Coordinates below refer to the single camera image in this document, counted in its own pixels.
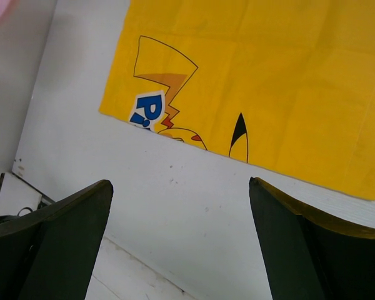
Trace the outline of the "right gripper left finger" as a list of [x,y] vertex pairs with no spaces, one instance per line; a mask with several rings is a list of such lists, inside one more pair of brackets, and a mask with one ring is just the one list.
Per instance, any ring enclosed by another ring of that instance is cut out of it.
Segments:
[[24,216],[0,219],[0,299],[84,299],[113,185],[100,180]]

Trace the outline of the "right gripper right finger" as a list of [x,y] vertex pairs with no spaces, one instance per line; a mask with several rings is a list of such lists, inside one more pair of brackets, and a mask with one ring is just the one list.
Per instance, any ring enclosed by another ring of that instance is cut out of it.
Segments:
[[273,299],[375,299],[375,229],[303,203],[258,177],[251,211]]

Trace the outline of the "yellow cartoon print cloth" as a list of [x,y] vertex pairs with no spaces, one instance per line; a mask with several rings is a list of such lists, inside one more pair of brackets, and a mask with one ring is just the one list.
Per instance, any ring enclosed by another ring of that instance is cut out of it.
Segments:
[[131,1],[100,112],[375,200],[375,1]]

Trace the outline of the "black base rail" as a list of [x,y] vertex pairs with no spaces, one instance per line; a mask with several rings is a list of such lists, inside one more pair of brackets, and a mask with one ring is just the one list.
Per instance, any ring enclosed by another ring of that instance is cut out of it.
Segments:
[[0,224],[55,203],[19,176],[0,174]]

